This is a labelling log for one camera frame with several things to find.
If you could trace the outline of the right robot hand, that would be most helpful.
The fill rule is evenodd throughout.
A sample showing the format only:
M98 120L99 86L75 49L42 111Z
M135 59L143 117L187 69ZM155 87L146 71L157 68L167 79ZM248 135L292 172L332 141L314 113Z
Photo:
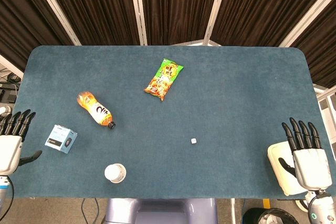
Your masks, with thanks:
M311 122L305 124L302 120L289 118L292 125L283 122L292 154L291 167L283 158L279 158L280 165L295 177L299 185L309 191L325 190L332 185L331 172L325 150L322 148L319 133Z

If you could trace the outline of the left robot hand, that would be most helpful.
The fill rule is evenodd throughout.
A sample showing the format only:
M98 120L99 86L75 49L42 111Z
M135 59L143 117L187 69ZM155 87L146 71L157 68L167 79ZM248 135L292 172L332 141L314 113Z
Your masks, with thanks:
M0 176L13 174L18 167L35 161L42 154L38 150L29 157L21 157L23 143L35 115L28 109L0 117Z

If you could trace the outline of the lavender robot base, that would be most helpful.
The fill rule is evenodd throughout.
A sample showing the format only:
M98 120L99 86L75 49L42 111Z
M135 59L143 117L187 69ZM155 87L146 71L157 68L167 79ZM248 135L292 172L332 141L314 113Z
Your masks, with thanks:
M216 200L110 198L101 224L218 224Z

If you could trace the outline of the white plastic container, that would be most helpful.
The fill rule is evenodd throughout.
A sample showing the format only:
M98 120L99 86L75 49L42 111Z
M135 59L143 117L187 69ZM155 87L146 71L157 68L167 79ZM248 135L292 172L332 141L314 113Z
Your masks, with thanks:
M282 158L289 166L294 167L292 153L287 141L270 145L267 149L267 156L279 186L286 196L307 192L305 188L299 185L297 179L283 168L279 161L279 159Z

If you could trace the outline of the light blue small box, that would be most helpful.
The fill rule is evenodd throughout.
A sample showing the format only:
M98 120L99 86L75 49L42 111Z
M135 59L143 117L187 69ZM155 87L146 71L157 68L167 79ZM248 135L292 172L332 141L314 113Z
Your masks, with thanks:
M68 154L78 133L62 125L55 124L50 135L47 137L45 146Z

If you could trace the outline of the cluttered equipment desk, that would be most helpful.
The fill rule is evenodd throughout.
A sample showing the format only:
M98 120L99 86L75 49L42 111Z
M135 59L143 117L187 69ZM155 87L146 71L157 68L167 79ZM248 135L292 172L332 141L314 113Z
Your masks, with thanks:
M13 111L20 83L19 76L0 65L0 120Z

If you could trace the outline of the white shelf unit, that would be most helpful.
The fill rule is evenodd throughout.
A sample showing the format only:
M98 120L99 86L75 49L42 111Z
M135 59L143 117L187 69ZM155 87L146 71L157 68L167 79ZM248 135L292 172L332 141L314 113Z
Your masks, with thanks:
M325 88L313 84L330 144L336 143L336 86Z

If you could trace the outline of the black trash bin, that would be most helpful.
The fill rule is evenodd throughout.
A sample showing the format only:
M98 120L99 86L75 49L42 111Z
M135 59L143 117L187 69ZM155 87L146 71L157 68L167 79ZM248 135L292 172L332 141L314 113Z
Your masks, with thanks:
M279 208L250 208L244 213L242 224L297 224L297 221Z

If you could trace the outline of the orange drink bottle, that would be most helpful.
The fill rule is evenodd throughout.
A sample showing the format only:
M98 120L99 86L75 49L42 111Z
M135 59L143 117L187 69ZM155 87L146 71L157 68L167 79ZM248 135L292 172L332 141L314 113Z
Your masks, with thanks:
M109 129L113 129L116 126L113 121L112 113L102 105L91 92L80 92L77 96L77 102L88 111L99 125L106 126Z

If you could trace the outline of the white paper cup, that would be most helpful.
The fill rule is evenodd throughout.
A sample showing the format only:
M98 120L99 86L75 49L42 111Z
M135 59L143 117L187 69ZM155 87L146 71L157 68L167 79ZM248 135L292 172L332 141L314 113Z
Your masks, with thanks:
M126 174L126 168L120 163L108 165L104 170L105 178L114 184L122 182Z

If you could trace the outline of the blue table cloth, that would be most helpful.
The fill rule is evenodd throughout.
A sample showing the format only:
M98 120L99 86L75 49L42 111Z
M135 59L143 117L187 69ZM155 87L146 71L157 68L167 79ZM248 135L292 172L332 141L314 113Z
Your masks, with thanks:
M163 59L183 66L164 100L144 92ZM99 125L77 102L89 91L113 115ZM209 46L39 46L15 111L32 119L11 179L15 197L284 198L267 157L282 123L311 122L336 196L336 162L303 52ZM55 124L78 133L68 154L45 146ZM120 163L114 184L104 170Z

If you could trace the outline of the green orange snack bag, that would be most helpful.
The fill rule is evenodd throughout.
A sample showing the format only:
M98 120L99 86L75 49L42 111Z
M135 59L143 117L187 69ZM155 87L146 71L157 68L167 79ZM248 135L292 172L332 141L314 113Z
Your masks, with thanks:
M174 80L183 68L183 66L178 65L176 62L164 58L160 68L144 89L144 92L154 95L163 101Z

